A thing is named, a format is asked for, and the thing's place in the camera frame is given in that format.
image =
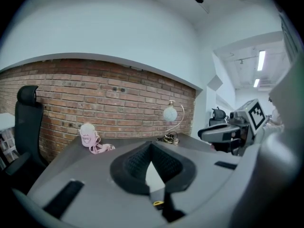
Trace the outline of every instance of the ceiling light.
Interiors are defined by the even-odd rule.
[[[265,54],[266,54],[265,51],[260,51],[260,56],[259,56],[259,59],[258,59],[258,66],[257,66],[258,71],[262,71],[262,69],[263,69]]]
[[[256,79],[256,81],[255,81],[255,85],[253,86],[254,88],[256,88],[257,87],[257,85],[258,85],[258,82],[260,82],[260,79]]]

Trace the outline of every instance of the desk surface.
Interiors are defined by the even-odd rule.
[[[109,143],[115,146],[115,148],[121,148],[123,146],[144,142],[144,141],[155,141],[157,137],[148,138],[125,138],[125,139],[102,139],[101,144]],[[185,134],[179,134],[179,145],[186,149],[199,150],[204,152],[214,152],[210,145],[194,139]],[[48,180],[59,174],[62,170],[66,169],[73,163],[85,158],[92,153],[85,148],[81,143],[80,136],[76,137],[44,170],[44,172],[39,176],[37,181],[34,183],[28,196],[34,195],[35,191],[44,185]]]
[[[233,170],[222,168],[218,161],[238,164],[240,157],[218,154],[199,140],[181,134],[179,146],[161,143],[172,152],[190,159],[196,166],[196,178],[187,191],[172,194],[178,210],[191,213],[209,200],[227,181]],[[76,137],[45,169],[28,193],[40,207],[45,207],[71,179],[85,185],[65,210],[61,220],[77,227],[161,227],[167,221],[153,207],[145,195],[124,191],[110,175],[114,159],[153,138],[103,139],[116,149],[102,154],[92,154]]]
[[[9,113],[0,114],[0,131],[9,129],[15,126],[15,116]]]

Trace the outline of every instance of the black chair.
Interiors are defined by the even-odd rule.
[[[48,165],[39,152],[43,105],[36,102],[37,88],[35,85],[26,85],[17,93],[15,145],[20,157],[4,170],[12,186],[24,193],[29,191]]]
[[[209,119],[209,126],[226,123],[226,113],[220,110],[219,107],[213,110],[213,116]]]

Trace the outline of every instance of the red brick wall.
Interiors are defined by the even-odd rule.
[[[40,132],[42,155],[51,161],[90,122],[102,138],[163,135],[177,122],[163,121],[172,99],[185,118],[177,132],[190,133],[195,90],[169,78],[117,64],[62,59],[36,62],[0,73],[0,113],[14,114],[18,89],[38,85],[44,105]],[[176,104],[178,119],[181,107]]]

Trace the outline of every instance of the gray panel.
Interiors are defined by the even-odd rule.
[[[255,171],[234,212],[233,227],[253,223],[296,179],[303,164],[302,135],[303,132],[296,131],[273,133],[262,143]]]
[[[201,134],[201,140],[209,142],[209,143],[229,143],[231,142],[231,137],[227,140],[224,140],[224,135],[229,133],[230,136],[232,133],[236,132],[240,129],[238,126],[234,126],[228,123],[219,124],[225,127],[214,129],[214,130],[208,130],[209,128],[212,129],[215,126],[211,126],[209,128],[203,129],[203,133]]]
[[[220,190],[210,196],[210,198],[196,210],[179,219],[178,222],[166,225],[166,227],[229,227],[234,208],[242,197],[251,178],[259,146],[260,145],[252,145],[247,148],[244,156],[240,159],[237,168]],[[197,193],[189,193],[189,196],[197,197],[198,195],[199,194]]]
[[[193,183],[186,191],[176,192],[171,195],[175,208],[186,214],[191,213],[198,206],[209,200],[233,173],[231,169],[214,165],[216,162],[238,164],[241,160],[241,157],[231,154],[188,151],[183,148],[174,148],[170,144],[162,143],[162,145],[189,158],[196,165],[197,176]]]
[[[157,137],[131,139],[102,139],[102,144],[109,143],[114,145],[115,148],[121,148],[131,143],[155,140],[157,140]],[[181,146],[183,148],[204,152],[214,152],[210,148],[210,145],[200,140],[191,138],[188,135],[179,134],[179,140],[180,142],[178,146]],[[28,192],[27,196],[30,198],[33,197],[35,195],[36,189],[39,186],[43,185],[46,181],[59,174],[61,171],[63,171],[65,168],[67,168],[74,162],[89,155],[92,155],[92,153],[82,145],[80,136],[76,137],[43,171],[43,173],[39,176],[37,181],[34,183],[32,188]]]

